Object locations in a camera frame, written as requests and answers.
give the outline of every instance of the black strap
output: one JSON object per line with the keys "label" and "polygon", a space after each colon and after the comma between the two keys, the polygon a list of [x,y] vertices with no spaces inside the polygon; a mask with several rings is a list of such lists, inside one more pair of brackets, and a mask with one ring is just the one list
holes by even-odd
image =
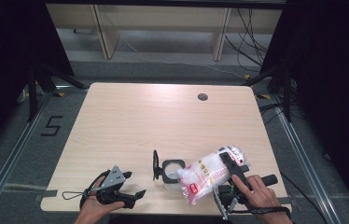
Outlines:
{"label": "black strap", "polygon": [[288,216],[288,218],[291,219],[291,214],[290,214],[290,210],[287,207],[256,207],[256,208],[251,208],[249,210],[242,210],[242,211],[231,211],[231,213],[234,214],[244,214],[244,213],[251,213],[254,215],[264,215],[264,214],[268,214],[268,213],[275,213],[275,212],[286,212],[286,215]]}
{"label": "black strap", "polygon": [[101,174],[99,174],[90,184],[90,186],[84,190],[84,192],[82,192],[82,197],[81,200],[79,201],[79,208],[81,209],[82,205],[84,205],[84,202],[87,201],[88,199],[88,194],[91,192],[92,187],[95,185],[96,181],[98,181],[98,179],[102,176],[108,176],[108,174],[110,173],[110,170],[107,170]]}

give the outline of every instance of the human hand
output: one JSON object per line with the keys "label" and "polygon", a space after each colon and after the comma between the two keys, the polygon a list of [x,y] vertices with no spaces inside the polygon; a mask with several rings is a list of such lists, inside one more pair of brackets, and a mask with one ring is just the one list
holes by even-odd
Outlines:
{"label": "human hand", "polygon": [[[104,180],[102,176],[94,187],[100,186],[101,182]],[[96,191],[90,192],[88,199],[84,202],[81,207],[81,211],[78,214],[76,224],[93,224],[99,221],[106,214],[118,210],[125,205],[123,202],[115,202],[111,204],[101,204],[96,199]]]}
{"label": "human hand", "polygon": [[[242,194],[247,198],[248,204],[246,204],[248,209],[251,208],[264,208],[264,207],[280,207],[274,191],[268,189],[259,175],[251,175],[247,178],[247,182],[250,184],[252,191],[242,182],[242,180],[237,176],[233,175],[233,183],[238,187]],[[290,218],[285,212],[268,213],[264,215],[256,215],[258,220],[264,224],[286,224],[292,223]]]}

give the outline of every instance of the floor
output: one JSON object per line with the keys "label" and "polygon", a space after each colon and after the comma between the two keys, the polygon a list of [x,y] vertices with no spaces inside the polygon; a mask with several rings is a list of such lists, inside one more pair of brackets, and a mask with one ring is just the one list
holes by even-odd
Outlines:
{"label": "floor", "polygon": [[[96,67],[93,72],[78,69],[83,63],[96,63],[99,66],[118,63],[131,63],[135,66],[139,63],[162,66],[181,65],[207,69],[222,74],[222,76],[239,79],[242,82],[246,79],[247,74],[255,75],[258,73],[253,71],[258,71],[258,65],[245,56],[239,55],[228,41],[224,45],[221,60],[215,62],[210,47],[209,34],[123,32],[113,58],[109,60],[103,58],[102,49],[94,31],[58,30],[58,34],[66,49],[67,56],[74,66],[76,76],[79,75],[87,82],[101,78],[102,74]],[[228,35],[228,39],[234,46],[240,45],[241,37],[238,34]],[[271,35],[255,35],[259,44],[265,48],[269,46],[271,37]],[[247,39],[249,43],[252,43],[250,37]],[[242,51],[254,61],[259,62],[255,48],[243,44]],[[272,101],[280,101],[280,96],[278,99],[263,100],[265,93],[267,93],[264,88],[266,83],[267,80],[264,80],[254,89],[255,94],[261,97],[258,99],[259,106],[269,105]],[[24,118],[27,117],[28,112],[27,101],[24,104],[20,103],[20,106],[14,111],[13,119],[8,121],[7,128],[0,135],[0,175],[5,175],[3,174],[5,172],[9,173],[7,183],[0,188],[0,222],[25,223],[29,222],[31,218],[37,217],[37,223],[64,223],[72,222],[71,220],[74,220],[76,216],[75,214],[45,214],[38,210],[39,200],[41,200],[39,197],[42,197],[41,191],[44,190],[48,184],[47,181],[49,181],[42,176],[49,176],[54,169],[54,166],[48,167],[45,164],[47,162],[55,163],[55,160],[61,155],[61,146],[65,143],[66,135],[71,130],[74,119],[77,117],[77,111],[86,94],[85,91],[65,88],[64,86],[67,84],[60,80],[57,80],[56,84],[66,93],[67,101],[61,101],[60,97],[52,97],[47,103],[49,105],[46,110],[49,111],[49,114],[66,113],[68,115],[66,118],[69,119],[66,122],[61,121],[61,129],[65,131],[63,136],[58,138],[59,140],[41,142],[40,134],[45,130],[44,126],[49,118],[46,118],[47,115],[43,115],[36,122],[35,128],[25,125]],[[40,102],[45,102],[44,97],[44,94],[40,96]],[[72,109],[63,112],[63,107],[67,106]],[[293,199],[294,220],[297,223],[324,223],[311,204],[305,200],[304,195],[301,195],[297,188],[291,184],[293,181],[300,184],[299,187],[304,189],[306,196],[311,198],[315,204],[319,204],[318,207],[323,211],[328,223],[349,223],[349,193],[347,193],[346,187],[332,164],[321,156],[324,149],[319,146],[311,127],[303,117],[302,111],[296,107],[292,107],[291,111],[293,116],[291,124],[286,123],[280,109],[270,109],[263,112],[263,119],[279,168],[289,176],[289,180],[286,180],[285,184],[288,187],[288,194]],[[25,139],[29,144],[41,147],[41,150],[46,151],[38,154],[37,157],[32,150],[22,150],[20,156],[13,161],[14,166],[4,169],[6,167],[3,164],[6,164],[7,158],[12,155],[11,150],[19,143],[18,138],[14,136],[23,136],[22,132],[25,131],[32,133],[31,137]],[[296,136],[296,138],[300,137],[300,141],[297,139],[290,141],[289,134]],[[35,170],[38,168],[34,167],[45,167],[45,169]],[[319,192],[324,192],[327,195],[319,195]],[[9,203],[14,204],[13,207],[17,207],[17,209],[9,208]],[[255,220],[246,219],[246,223],[255,223]]]}

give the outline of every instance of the wire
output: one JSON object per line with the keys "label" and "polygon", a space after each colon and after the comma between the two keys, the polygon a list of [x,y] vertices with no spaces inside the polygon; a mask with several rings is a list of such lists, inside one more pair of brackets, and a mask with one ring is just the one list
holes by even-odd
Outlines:
{"label": "wire", "polygon": [[[239,14],[239,17],[241,18],[242,20],[242,23],[244,25],[244,29],[245,29],[245,32],[244,32],[244,35],[242,36],[241,34],[238,34],[239,37],[241,37],[242,41],[241,41],[241,44],[239,45],[239,48],[236,48],[233,46],[233,44],[230,42],[230,44],[232,45],[232,47],[234,49],[236,49],[238,51],[238,64],[244,69],[244,67],[241,65],[240,61],[239,61],[239,54],[243,54],[246,58],[250,59],[251,61],[253,61],[254,63],[256,63],[257,65],[261,66],[262,65],[262,61],[264,60],[264,57],[262,56],[262,53],[261,52],[266,52],[267,49],[265,47],[263,47],[261,44],[259,44],[259,42],[256,40],[256,38],[254,37],[254,32],[253,32],[253,23],[252,23],[252,15],[253,15],[253,9],[252,8],[249,8],[248,9],[248,18],[249,18],[249,21],[248,23],[246,24],[246,22],[244,21],[244,18],[242,16],[242,13],[240,11],[240,9],[238,8],[238,14]],[[245,40],[245,37],[249,35],[251,41],[253,42],[253,44],[250,44],[248,43],[246,40]],[[259,60],[259,63],[255,60],[252,60],[249,56],[247,56],[245,53],[243,53],[241,51],[241,47],[242,47],[242,44],[245,43],[246,45],[248,45],[249,47],[251,48],[254,48],[255,51],[256,51],[256,54],[258,56],[258,60]]]}
{"label": "wire", "polygon": [[275,108],[275,107],[277,107],[277,106],[281,106],[281,105],[283,105],[282,103],[277,103],[277,104],[271,104],[271,105],[264,105],[264,106],[261,106],[260,108],[259,108],[259,111],[261,112],[261,111],[267,111],[267,110],[269,110],[269,109],[271,109],[271,108]]}
{"label": "wire", "polygon": [[296,188],[300,192],[300,194],[302,194],[302,196],[312,205],[312,207],[316,210],[316,212],[322,217],[324,223],[327,224],[326,218],[324,217],[320,209],[316,206],[316,204],[312,202],[312,200],[300,189],[300,187],[298,187],[287,175],[285,175],[282,171],[279,171],[279,172],[282,177],[284,177],[290,184],[294,186],[294,188]]}
{"label": "wire", "polygon": [[[73,197],[70,197],[70,198],[66,198],[66,197],[64,197],[64,194],[67,194],[67,193],[75,193],[76,194],[76,196],[73,196]],[[65,200],[71,200],[71,199],[74,199],[74,198],[76,198],[76,197],[79,197],[79,196],[81,196],[83,194],[83,192],[76,192],[76,191],[64,191],[64,192],[62,192],[62,197],[65,199]]]}
{"label": "wire", "polygon": [[283,113],[284,111],[280,111],[279,113],[275,114],[273,117],[271,117],[267,122],[264,123],[264,125],[267,125],[269,122],[271,122],[274,118],[276,118],[278,115],[280,115],[281,113]]}
{"label": "wire", "polygon": [[236,46],[234,44],[232,44],[232,42],[228,39],[228,37],[225,35],[225,38],[227,39],[227,41],[230,43],[230,45],[236,50],[238,51],[238,54],[241,53],[242,55],[244,55],[247,59],[249,59],[250,61],[252,61],[253,63],[255,63],[258,66],[261,66],[261,63],[257,62],[256,60],[252,59],[250,56],[248,56],[246,53],[244,53],[243,51],[241,51],[241,46],[239,46],[239,48],[236,48]]}
{"label": "wire", "polygon": [[[131,48],[133,49],[135,52],[139,52],[137,49],[135,49],[126,39],[124,39],[125,43]],[[209,65],[203,65],[203,64],[196,64],[196,63],[170,63],[170,62],[164,62],[164,61],[158,61],[158,60],[149,60],[149,59],[146,59],[145,57],[141,57],[142,60],[148,62],[148,63],[166,63],[166,64],[185,64],[185,65],[191,65],[191,66],[198,66],[198,67],[205,67],[205,68],[209,68],[209,69],[212,69],[212,70],[215,70],[215,71],[218,71],[218,72],[221,72],[221,73],[227,73],[227,74],[232,74],[232,75],[235,75],[243,80],[246,80],[246,78],[242,77],[241,75],[239,74],[236,74],[236,73],[233,73],[233,72],[229,72],[229,71],[224,71],[224,70],[220,70],[220,69],[216,69],[214,67],[211,67]]]}

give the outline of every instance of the wooden table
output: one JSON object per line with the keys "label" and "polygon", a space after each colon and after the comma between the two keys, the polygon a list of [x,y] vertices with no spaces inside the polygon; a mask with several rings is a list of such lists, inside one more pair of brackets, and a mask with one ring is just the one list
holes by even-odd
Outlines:
{"label": "wooden table", "polygon": [[[198,98],[200,93],[208,99]],[[239,86],[94,83],[79,111],[49,183],[56,197],[44,198],[44,211],[79,211],[79,197],[66,201],[63,191],[82,191],[101,172],[117,165],[131,171],[122,193],[146,189],[133,209],[117,213],[215,215],[213,195],[189,205],[180,189],[153,181],[153,150],[160,165],[180,159],[191,164],[223,146],[239,147],[251,162],[248,175],[271,175],[278,197],[286,197],[252,90]],[[238,204],[236,209],[244,209]]]}

